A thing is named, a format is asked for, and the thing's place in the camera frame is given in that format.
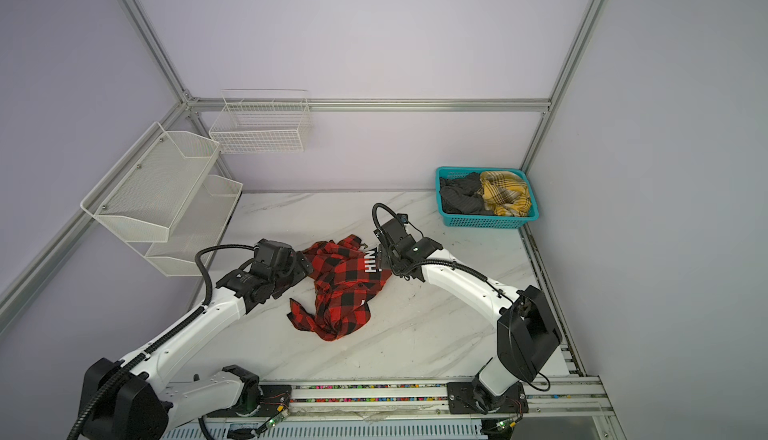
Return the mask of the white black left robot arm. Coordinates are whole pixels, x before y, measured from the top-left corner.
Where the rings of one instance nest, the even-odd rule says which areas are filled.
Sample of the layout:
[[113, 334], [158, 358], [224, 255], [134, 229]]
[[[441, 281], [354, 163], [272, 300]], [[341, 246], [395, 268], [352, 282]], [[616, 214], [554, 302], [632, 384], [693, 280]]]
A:
[[265, 416], [270, 424], [286, 415], [291, 388], [262, 386], [260, 377], [236, 364], [213, 375], [174, 384], [175, 375], [205, 345], [256, 306], [277, 298], [307, 277], [306, 257], [284, 244], [256, 245], [246, 262], [213, 281], [199, 251], [195, 263], [204, 283], [202, 301], [163, 333], [119, 360], [102, 358], [86, 371], [71, 439], [159, 439], [195, 421], [210, 434], [205, 418], [216, 411]]

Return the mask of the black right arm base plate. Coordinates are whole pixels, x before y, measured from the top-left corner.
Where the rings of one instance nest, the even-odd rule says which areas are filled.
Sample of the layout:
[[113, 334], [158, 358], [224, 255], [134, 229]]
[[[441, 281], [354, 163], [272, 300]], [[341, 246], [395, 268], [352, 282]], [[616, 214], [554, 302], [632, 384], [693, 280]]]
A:
[[449, 382], [448, 408], [451, 414], [513, 414], [529, 412], [527, 396], [520, 382], [511, 385], [503, 394], [494, 395], [479, 381]]

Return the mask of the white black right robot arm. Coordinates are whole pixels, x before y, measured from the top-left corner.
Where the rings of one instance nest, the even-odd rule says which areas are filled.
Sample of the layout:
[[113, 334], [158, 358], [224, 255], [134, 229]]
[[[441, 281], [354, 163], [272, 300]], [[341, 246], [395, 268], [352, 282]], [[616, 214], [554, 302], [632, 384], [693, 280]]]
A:
[[559, 349], [563, 334], [546, 295], [529, 285], [516, 289], [460, 262], [435, 240], [414, 240], [409, 234], [398, 242], [380, 236], [384, 266], [402, 278], [416, 278], [438, 287], [478, 312], [494, 327], [495, 355], [464, 383], [451, 383], [449, 393], [479, 414], [513, 406], [522, 414], [521, 395], [550, 357]]

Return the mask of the red black plaid shirt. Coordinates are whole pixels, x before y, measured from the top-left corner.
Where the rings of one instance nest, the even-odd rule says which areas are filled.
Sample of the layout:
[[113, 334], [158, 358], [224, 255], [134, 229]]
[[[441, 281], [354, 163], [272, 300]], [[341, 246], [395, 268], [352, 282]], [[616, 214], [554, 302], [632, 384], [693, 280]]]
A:
[[299, 331], [313, 332], [331, 342], [348, 336], [371, 319], [369, 302], [392, 277], [379, 250], [350, 234], [339, 241], [318, 241], [303, 250], [313, 272], [315, 310], [290, 301], [287, 318]]

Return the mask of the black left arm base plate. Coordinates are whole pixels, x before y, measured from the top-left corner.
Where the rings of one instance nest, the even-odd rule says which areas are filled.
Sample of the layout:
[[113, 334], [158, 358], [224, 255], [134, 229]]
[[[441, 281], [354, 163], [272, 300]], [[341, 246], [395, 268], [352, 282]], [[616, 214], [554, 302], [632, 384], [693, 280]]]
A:
[[281, 410], [287, 410], [292, 396], [292, 386], [289, 384], [261, 384], [259, 395], [253, 397], [245, 406], [234, 406], [227, 409], [215, 410], [207, 415], [208, 418], [269, 418]]

